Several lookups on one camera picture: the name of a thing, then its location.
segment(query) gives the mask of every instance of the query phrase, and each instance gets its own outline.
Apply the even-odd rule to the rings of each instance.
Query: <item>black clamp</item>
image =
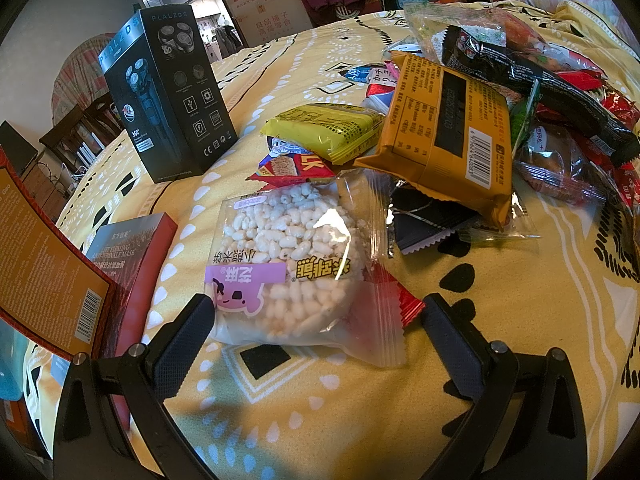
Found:
[[[586,480],[587,439],[566,353],[517,354],[487,342],[439,294],[424,298],[420,321],[460,397],[473,402],[422,480]],[[497,465],[484,459],[514,394],[524,400]]]
[[[54,435],[54,478],[159,480],[138,461],[116,417],[112,395],[125,397],[148,450],[167,479],[217,480],[162,405],[174,397],[215,319],[210,298],[196,294],[148,346],[92,361],[76,354],[66,375]]]

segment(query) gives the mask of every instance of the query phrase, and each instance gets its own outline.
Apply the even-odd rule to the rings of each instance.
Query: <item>yellow bedspread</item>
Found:
[[[502,4],[549,41],[587,55],[618,90],[640,100],[638,61],[604,20],[571,4],[553,16]],[[338,70],[379,61],[385,45],[408,34],[400,13],[382,12],[215,63],[241,139],[204,176],[155,185],[126,134],[107,147],[58,225],[76,246],[87,248],[105,221],[166,211],[177,222],[144,341],[203,290],[221,201],[261,187],[244,179],[267,152],[258,134],[264,122],[304,103],[359,104],[365,86],[344,80]],[[571,208],[527,186],[519,189],[539,240],[468,253],[450,244],[409,256],[398,251],[389,267],[418,297],[440,292],[450,304],[463,301],[474,309],[474,323],[488,340],[501,339],[517,352],[545,354],[552,346],[567,352],[593,474],[640,412],[638,352],[629,358],[638,333],[633,251],[612,207]],[[447,290],[449,282],[463,292]],[[443,427],[468,408],[443,391],[447,373],[416,324],[406,330],[407,364],[397,369],[376,369],[327,348],[285,348],[249,368],[241,356],[248,348],[208,340],[178,396],[165,403],[220,478],[416,479],[447,443]],[[34,382],[31,371],[38,367]],[[26,372],[30,412],[51,450],[61,388],[50,375],[50,354],[30,348]],[[142,462],[154,467],[135,427],[131,437]]]

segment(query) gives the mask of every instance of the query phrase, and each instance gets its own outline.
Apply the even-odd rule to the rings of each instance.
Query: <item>wooden chair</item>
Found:
[[[83,131],[84,138],[79,133],[80,131]],[[49,148],[61,162],[64,162],[71,173],[77,173],[80,166],[85,166],[85,163],[77,155],[81,146],[86,145],[94,155],[102,151],[100,144],[91,138],[92,133],[103,146],[107,146],[117,136],[111,130],[105,129],[101,123],[86,115],[82,108],[76,105],[58,124],[40,138],[40,142]]]
[[[108,92],[91,103],[84,113],[116,137],[124,130],[116,105]]]

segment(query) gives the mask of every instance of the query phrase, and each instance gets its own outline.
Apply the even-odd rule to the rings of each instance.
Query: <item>black box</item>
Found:
[[[154,182],[201,175],[238,140],[190,5],[139,10],[99,60]]]

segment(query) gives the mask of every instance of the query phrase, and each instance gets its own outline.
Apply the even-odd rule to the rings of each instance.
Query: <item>wall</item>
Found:
[[[30,0],[0,44],[0,123],[33,146],[52,127],[53,83],[66,57],[88,38],[116,32],[137,0]],[[57,174],[60,163],[46,158]]]
[[[228,22],[228,25],[231,24],[231,18],[222,0],[194,0],[191,7],[196,18],[221,13],[223,20]]]

